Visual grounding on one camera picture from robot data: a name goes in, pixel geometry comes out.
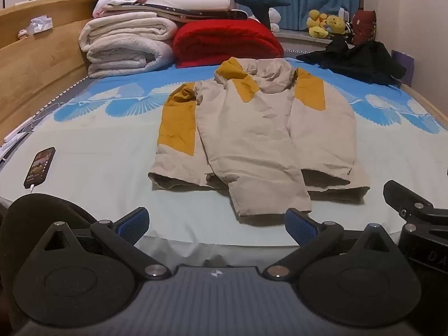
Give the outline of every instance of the wall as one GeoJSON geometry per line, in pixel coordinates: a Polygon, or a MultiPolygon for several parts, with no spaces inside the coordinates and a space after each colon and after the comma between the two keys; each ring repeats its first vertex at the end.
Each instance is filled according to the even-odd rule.
{"type": "Polygon", "coordinates": [[[415,58],[412,87],[448,114],[448,0],[400,0],[397,50],[415,58]]]}
{"type": "Polygon", "coordinates": [[[448,114],[448,0],[364,0],[377,13],[377,40],[415,58],[412,87],[448,114]]]}
{"type": "Polygon", "coordinates": [[[397,47],[399,8],[400,0],[364,0],[364,10],[376,11],[376,39],[389,51],[397,47]]]}

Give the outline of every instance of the wooden bed frame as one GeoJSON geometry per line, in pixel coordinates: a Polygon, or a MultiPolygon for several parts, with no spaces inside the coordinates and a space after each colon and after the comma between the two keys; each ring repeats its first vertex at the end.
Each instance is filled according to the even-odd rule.
{"type": "MultiPolygon", "coordinates": [[[[0,144],[23,121],[87,76],[79,49],[81,29],[98,0],[38,0],[0,11],[0,144]],[[53,29],[23,40],[17,34],[34,17],[53,19],[53,29]]],[[[406,85],[402,89],[448,129],[448,117],[406,85]]]]}

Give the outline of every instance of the phone screen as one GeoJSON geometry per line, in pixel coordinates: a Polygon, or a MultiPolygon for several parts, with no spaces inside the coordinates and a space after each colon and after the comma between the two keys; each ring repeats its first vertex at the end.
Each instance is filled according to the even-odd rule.
{"type": "Polygon", "coordinates": [[[29,188],[31,185],[39,185],[44,182],[54,153],[55,148],[48,148],[36,154],[30,170],[26,175],[25,182],[23,183],[25,188],[29,188]]]}

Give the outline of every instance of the beige jacket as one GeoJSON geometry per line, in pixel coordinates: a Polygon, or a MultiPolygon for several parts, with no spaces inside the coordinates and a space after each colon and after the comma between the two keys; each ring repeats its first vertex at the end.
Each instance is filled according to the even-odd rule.
{"type": "Polygon", "coordinates": [[[149,177],[228,187],[240,216],[310,211],[310,195],[362,199],[355,148],[353,110],[330,84],[284,59],[230,58],[169,96],[149,177]]]}

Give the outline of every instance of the bed sheet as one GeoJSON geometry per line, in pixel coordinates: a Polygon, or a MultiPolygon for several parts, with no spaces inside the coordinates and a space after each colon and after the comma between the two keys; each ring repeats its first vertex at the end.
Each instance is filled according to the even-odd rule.
{"type": "MultiPolygon", "coordinates": [[[[334,85],[356,112],[358,157],[371,189],[364,204],[313,202],[310,216],[346,229],[382,224],[397,234],[403,220],[382,197],[394,179],[438,207],[448,207],[448,132],[410,96],[288,59],[334,85]]],[[[155,157],[162,105],[184,82],[213,77],[216,66],[109,77],[48,115],[0,169],[0,196],[28,193],[23,180],[37,152],[54,146],[46,181],[34,192],[70,200],[95,218],[117,220],[138,206],[151,228],[137,246],[174,267],[184,263],[263,268],[297,245],[281,224],[239,223],[225,191],[164,191],[147,173],[155,157]]]]}

